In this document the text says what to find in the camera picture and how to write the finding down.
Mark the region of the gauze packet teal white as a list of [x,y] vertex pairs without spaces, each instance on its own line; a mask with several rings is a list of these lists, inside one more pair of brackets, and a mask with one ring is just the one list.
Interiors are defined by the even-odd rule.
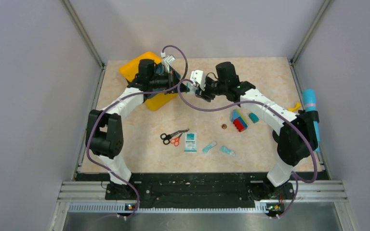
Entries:
[[197,133],[193,132],[185,133],[184,152],[187,153],[197,152]]
[[192,83],[186,82],[185,85],[187,87],[186,94],[195,94],[197,88]]

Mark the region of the teal bandage roll packet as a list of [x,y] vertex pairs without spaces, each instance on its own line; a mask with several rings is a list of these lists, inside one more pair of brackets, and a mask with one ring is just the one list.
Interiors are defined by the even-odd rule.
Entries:
[[217,145],[217,142],[216,141],[212,141],[210,144],[208,144],[207,146],[205,146],[202,151],[203,153],[207,154],[209,152],[210,149],[212,149],[213,147],[215,147]]

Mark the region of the orange handled small scissors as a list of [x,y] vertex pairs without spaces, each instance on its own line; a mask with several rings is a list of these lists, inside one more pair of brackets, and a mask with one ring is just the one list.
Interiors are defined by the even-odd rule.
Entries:
[[183,133],[180,133],[177,137],[174,137],[170,140],[170,143],[173,144],[175,147],[179,146],[180,144],[180,138],[183,135]]

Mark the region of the black handled scissors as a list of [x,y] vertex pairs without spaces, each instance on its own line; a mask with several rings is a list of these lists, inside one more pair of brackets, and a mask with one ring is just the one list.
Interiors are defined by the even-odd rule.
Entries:
[[162,133],[160,135],[160,139],[162,140],[162,142],[163,142],[164,145],[169,145],[169,144],[171,144],[170,143],[170,140],[172,138],[177,137],[180,133],[183,133],[184,134],[184,133],[186,133],[188,131],[189,131],[189,129],[184,129],[184,130],[178,130],[178,131],[176,131],[174,133],[171,133],[171,134]]

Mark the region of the teal divided plastic tray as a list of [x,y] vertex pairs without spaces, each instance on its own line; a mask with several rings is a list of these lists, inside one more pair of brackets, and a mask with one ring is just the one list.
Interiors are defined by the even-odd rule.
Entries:
[[169,71],[165,70],[163,64],[157,64],[155,66],[155,72],[153,77],[150,79],[150,89],[147,91],[162,91],[165,89],[170,89],[177,85],[181,79],[180,74],[170,67]]

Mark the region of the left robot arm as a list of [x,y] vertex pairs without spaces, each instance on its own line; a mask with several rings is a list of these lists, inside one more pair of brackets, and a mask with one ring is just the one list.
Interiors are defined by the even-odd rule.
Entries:
[[91,110],[86,129],[86,155],[94,164],[109,172],[117,193],[124,199],[133,197],[131,171],[121,154],[124,137],[122,122],[139,105],[154,94],[174,94],[189,91],[170,67],[156,64],[152,59],[139,61],[137,73],[123,93],[109,106]]

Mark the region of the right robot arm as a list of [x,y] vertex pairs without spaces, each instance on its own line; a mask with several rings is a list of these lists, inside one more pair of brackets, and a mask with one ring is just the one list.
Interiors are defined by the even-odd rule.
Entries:
[[294,168],[302,159],[318,148],[317,131],[314,123],[319,122],[317,111],[291,112],[265,97],[253,84],[240,81],[231,62],[216,66],[216,79],[208,77],[202,70],[194,70],[190,80],[196,96],[208,102],[216,96],[225,96],[230,102],[249,110],[265,122],[275,133],[278,158],[267,174],[263,185],[264,194],[277,198],[283,191]]

